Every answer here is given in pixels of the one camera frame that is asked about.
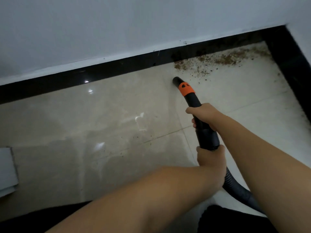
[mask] dust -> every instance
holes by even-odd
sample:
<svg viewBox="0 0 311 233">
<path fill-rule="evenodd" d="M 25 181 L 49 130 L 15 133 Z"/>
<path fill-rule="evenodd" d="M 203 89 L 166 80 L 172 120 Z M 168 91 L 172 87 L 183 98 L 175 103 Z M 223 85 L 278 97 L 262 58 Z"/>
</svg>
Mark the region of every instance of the dust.
<svg viewBox="0 0 311 233">
<path fill-rule="evenodd" d="M 174 68 L 179 71 L 187 71 L 194 77 L 207 76 L 213 72 L 217 66 L 242 66 L 247 59 L 267 58 L 274 62 L 268 47 L 259 43 L 254 46 L 246 46 L 216 52 L 213 54 L 201 55 L 174 62 Z"/>
</svg>

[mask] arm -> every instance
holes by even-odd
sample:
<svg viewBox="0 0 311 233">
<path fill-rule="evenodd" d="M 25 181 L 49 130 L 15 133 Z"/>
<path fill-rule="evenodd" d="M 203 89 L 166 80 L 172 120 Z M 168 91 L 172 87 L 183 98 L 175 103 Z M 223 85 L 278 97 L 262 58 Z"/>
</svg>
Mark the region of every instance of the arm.
<svg viewBox="0 0 311 233">
<path fill-rule="evenodd" d="M 225 148 L 200 151 L 198 162 L 200 167 L 161 168 L 91 202 L 48 232 L 158 232 L 221 188 Z"/>
<path fill-rule="evenodd" d="M 311 232 L 310 168 L 208 103 L 189 107 L 186 112 L 220 134 L 248 187 L 278 231 Z"/>
</svg>

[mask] tile floor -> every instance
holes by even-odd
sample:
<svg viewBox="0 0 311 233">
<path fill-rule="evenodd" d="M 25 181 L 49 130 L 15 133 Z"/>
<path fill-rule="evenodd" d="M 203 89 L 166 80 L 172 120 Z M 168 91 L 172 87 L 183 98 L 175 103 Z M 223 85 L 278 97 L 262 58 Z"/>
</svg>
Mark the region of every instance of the tile floor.
<svg viewBox="0 0 311 233">
<path fill-rule="evenodd" d="M 162 165 L 197 165 L 198 142 L 175 76 L 201 102 L 311 166 L 310 124 L 262 42 L 0 105 L 0 147 L 13 147 L 20 181 L 0 199 L 0 220 L 93 200 Z M 211 203 L 260 215 L 219 191 L 166 232 L 195 232 Z"/>
</svg>

